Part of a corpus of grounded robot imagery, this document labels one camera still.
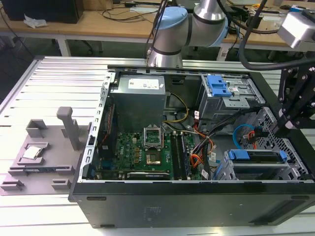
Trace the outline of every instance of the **gray plastic stand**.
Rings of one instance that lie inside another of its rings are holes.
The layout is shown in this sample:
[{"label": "gray plastic stand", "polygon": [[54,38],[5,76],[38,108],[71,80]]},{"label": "gray plastic stand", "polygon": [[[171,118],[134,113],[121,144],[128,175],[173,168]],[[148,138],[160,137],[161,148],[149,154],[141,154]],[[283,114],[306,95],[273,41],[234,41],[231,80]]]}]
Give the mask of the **gray plastic stand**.
[{"label": "gray plastic stand", "polygon": [[[0,185],[1,195],[67,194],[88,139],[88,126],[78,126],[71,107],[60,107],[57,118],[64,126],[46,126],[32,119],[28,136]],[[23,158],[30,147],[41,148],[34,160]]]}]

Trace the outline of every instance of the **floor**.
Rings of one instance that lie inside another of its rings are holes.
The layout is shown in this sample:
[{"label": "floor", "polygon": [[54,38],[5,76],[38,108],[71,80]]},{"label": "floor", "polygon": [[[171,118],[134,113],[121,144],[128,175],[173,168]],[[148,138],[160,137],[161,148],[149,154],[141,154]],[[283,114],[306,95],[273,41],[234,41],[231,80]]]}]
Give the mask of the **floor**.
[{"label": "floor", "polygon": [[[58,45],[50,39],[21,38],[24,44],[34,55],[60,56]],[[25,69],[32,61],[31,56],[21,45],[21,42],[15,38],[16,46],[10,49],[3,46],[0,49],[0,102],[7,96],[15,83],[24,73]],[[142,58],[144,44],[142,43],[121,43],[121,42],[103,42],[104,52],[99,53],[97,43],[91,41],[94,48],[92,57],[113,57],[113,58]],[[72,56],[91,57],[88,47],[79,40],[69,40],[69,47]],[[183,59],[195,60],[216,60],[219,48],[198,48],[193,55],[188,56],[188,47],[185,47]],[[268,60],[270,51],[246,50],[246,57],[249,61],[271,62]],[[274,61],[284,61],[289,59],[284,53],[278,53]],[[238,61],[237,49],[232,49],[227,57],[229,61]]]}]

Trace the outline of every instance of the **wooden table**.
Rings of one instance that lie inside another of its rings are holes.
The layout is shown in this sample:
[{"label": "wooden table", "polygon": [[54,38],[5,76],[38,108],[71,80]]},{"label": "wooden table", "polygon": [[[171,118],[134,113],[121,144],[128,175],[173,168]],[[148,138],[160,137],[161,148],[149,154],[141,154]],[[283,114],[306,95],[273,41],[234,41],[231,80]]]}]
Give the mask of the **wooden table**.
[{"label": "wooden table", "polygon": [[[313,2],[299,2],[299,1],[283,1],[284,4],[298,4],[307,7],[315,8]],[[136,16],[135,12],[126,12],[128,9],[118,8],[113,9],[110,12],[114,18],[127,18],[130,16]],[[149,21],[153,21],[154,15],[148,14],[143,16]],[[105,19],[101,15],[101,11],[85,11],[81,19],[77,24],[63,24],[48,22],[47,27],[42,28],[30,28],[22,21],[10,21],[5,15],[10,27],[20,37],[33,37],[33,38],[51,38],[58,41],[61,53],[63,56],[71,56],[70,50],[67,44],[68,39],[74,40],[94,40],[94,41],[117,41],[117,42],[138,42],[144,43],[151,31],[152,23],[143,20],[135,23],[122,23],[109,19]],[[274,23],[262,21],[259,30],[274,29]],[[13,33],[5,25],[3,19],[0,19],[0,35],[2,36],[14,36]],[[225,60],[226,53],[231,45],[235,41],[235,35],[228,35],[221,44],[221,49],[218,55],[218,60]],[[247,48],[252,49],[264,49],[264,50],[277,50],[277,51],[294,51],[277,35],[261,35],[251,34]]]}]

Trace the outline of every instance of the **motherboard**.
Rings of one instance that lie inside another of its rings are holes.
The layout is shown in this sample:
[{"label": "motherboard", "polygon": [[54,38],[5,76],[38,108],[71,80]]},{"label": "motherboard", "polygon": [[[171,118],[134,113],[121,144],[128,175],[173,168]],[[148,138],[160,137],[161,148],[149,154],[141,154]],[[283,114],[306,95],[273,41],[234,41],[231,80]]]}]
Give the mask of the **motherboard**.
[{"label": "motherboard", "polygon": [[[113,158],[101,157],[96,167],[100,179],[201,179],[189,155],[194,148],[191,134],[120,132]],[[148,147],[161,141],[161,147]]]}]

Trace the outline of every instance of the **green motherboard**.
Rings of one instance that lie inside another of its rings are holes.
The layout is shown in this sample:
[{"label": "green motherboard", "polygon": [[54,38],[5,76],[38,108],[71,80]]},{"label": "green motherboard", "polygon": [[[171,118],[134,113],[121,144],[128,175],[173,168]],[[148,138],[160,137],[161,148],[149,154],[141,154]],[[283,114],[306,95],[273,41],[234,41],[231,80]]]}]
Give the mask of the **green motherboard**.
[{"label": "green motherboard", "polygon": [[[147,143],[159,143],[160,139],[158,132],[147,133]],[[117,146],[115,157],[108,165],[108,161],[102,160],[97,167],[96,172],[102,172],[102,178],[110,178],[105,175],[110,172],[146,172],[146,173],[167,173],[169,179],[174,180],[174,167],[172,159],[172,134],[164,133],[161,136],[161,148],[144,147],[143,133],[127,133],[121,132],[117,136]],[[191,134],[185,134],[185,151],[189,157],[190,151],[194,147],[194,142]],[[190,174],[193,180],[200,180],[201,175],[196,170]]]}]

